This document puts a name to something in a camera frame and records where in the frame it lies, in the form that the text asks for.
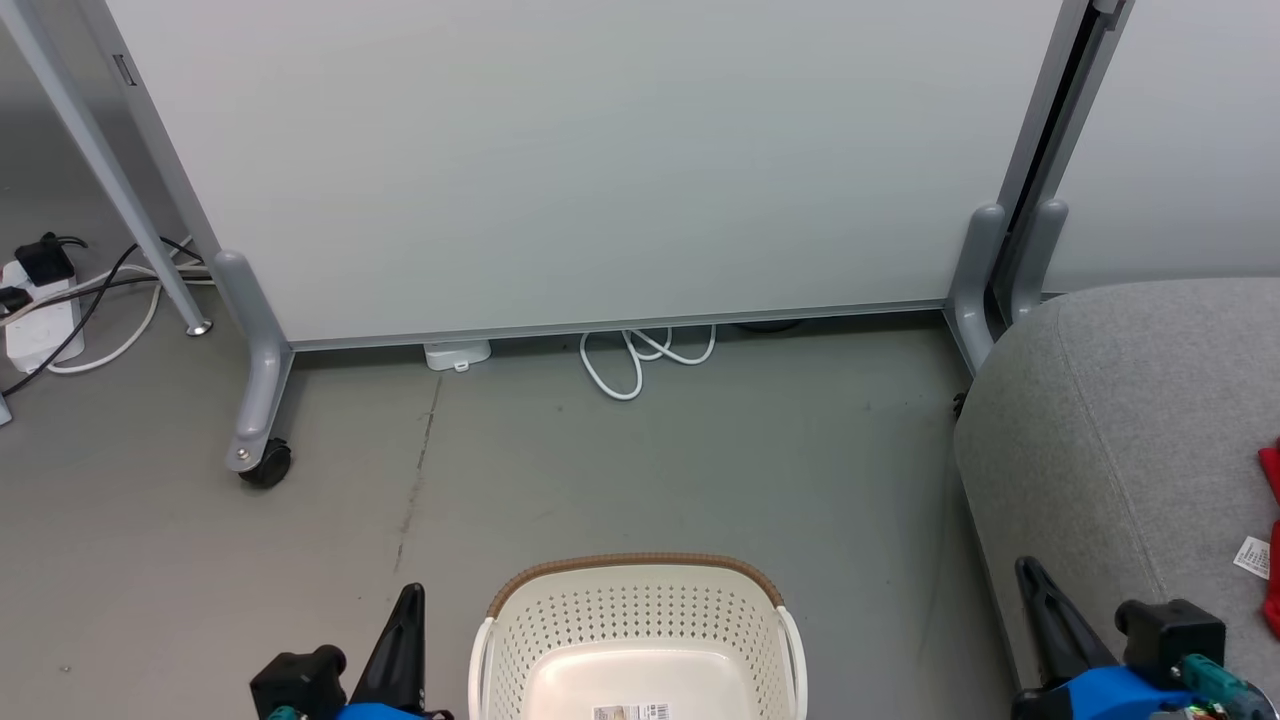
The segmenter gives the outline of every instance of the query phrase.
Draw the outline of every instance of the tag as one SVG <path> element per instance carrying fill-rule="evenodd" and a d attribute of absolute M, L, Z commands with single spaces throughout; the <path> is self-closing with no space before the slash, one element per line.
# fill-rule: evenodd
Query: tag
<path fill-rule="evenodd" d="M 607 705 L 593 708 L 591 720 L 671 720 L 671 705 Z"/>
<path fill-rule="evenodd" d="M 1235 564 L 1263 580 L 1270 580 L 1271 543 L 1262 542 L 1256 537 L 1244 538 L 1244 544 L 1242 544 L 1240 551 L 1235 553 Z"/>

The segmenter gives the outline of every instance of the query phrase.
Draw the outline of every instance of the sofa cushion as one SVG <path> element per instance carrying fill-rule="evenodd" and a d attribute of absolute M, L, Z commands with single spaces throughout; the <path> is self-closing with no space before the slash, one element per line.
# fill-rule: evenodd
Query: sofa cushion
<path fill-rule="evenodd" d="M 1117 657 L 1121 601 L 1185 598 L 1226 621 L 1228 667 L 1280 697 L 1266 580 L 1233 564 L 1280 519 L 1257 460 L 1277 436 L 1280 279 L 1089 290 L 1005 333 L 955 439 L 1023 685 L 1014 560 L 1033 555 Z"/>

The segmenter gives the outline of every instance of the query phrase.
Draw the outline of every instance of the barcode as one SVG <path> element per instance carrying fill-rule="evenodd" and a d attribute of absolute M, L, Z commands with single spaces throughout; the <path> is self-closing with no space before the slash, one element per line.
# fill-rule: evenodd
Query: barcode
<path fill-rule="evenodd" d="M 671 720 L 671 703 L 652 705 L 607 705 L 595 707 L 593 720 Z"/>

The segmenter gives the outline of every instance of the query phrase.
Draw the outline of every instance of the white plastic basket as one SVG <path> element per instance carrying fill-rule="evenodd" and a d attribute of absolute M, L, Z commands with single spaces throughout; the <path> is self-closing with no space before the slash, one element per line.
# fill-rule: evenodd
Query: white plastic basket
<path fill-rule="evenodd" d="M 476 633 L 471 720 L 805 720 L 804 646 L 777 588 L 714 555 L 531 568 Z"/>

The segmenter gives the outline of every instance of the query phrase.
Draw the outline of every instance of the white wall panel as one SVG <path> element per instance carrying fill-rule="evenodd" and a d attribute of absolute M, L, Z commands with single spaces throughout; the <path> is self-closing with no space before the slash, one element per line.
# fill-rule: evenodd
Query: white wall panel
<path fill-rule="evenodd" d="M 1130 13 L 1059 187 L 1044 288 L 1280 274 L 1280 3 Z"/>

